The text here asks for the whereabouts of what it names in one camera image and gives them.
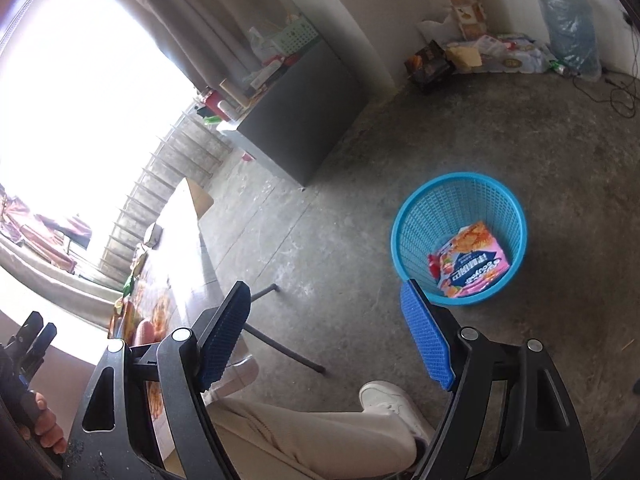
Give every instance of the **railing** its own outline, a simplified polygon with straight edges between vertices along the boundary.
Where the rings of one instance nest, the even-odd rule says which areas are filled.
[[[119,209],[104,253],[95,266],[103,282],[122,286],[130,273],[136,244],[158,219],[177,184],[188,177],[206,187],[231,151],[228,141],[215,128],[203,124],[193,105],[170,126],[164,138],[159,137],[158,148],[150,153],[148,164]],[[100,281],[97,276],[91,279]]]

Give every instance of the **person's leg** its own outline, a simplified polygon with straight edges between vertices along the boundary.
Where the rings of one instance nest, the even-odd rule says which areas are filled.
[[[374,400],[380,402],[364,395],[362,413],[300,413],[233,399],[207,410],[242,480],[368,478],[409,468],[416,459],[414,434],[423,438],[433,432],[412,412],[402,390],[375,389]]]

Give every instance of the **blue laundry basket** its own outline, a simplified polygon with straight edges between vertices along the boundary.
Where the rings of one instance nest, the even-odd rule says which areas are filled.
[[[484,221],[504,250],[510,269],[489,288],[447,298],[429,272],[427,256],[460,228]],[[479,303],[515,275],[527,248],[527,223],[518,200],[497,180],[477,173],[449,173],[427,182],[400,208],[391,232],[391,255],[403,281],[415,279],[428,300],[440,306]]]

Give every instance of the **bright window light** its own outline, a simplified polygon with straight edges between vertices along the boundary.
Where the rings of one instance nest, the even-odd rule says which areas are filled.
[[[28,14],[2,54],[0,183],[35,212],[78,213],[99,256],[193,85],[112,0],[47,0]]]

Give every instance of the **pink snack package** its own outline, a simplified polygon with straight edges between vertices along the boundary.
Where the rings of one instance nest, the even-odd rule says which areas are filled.
[[[448,298],[477,294],[510,267],[498,240],[484,222],[460,229],[435,256],[440,263],[438,288]]]

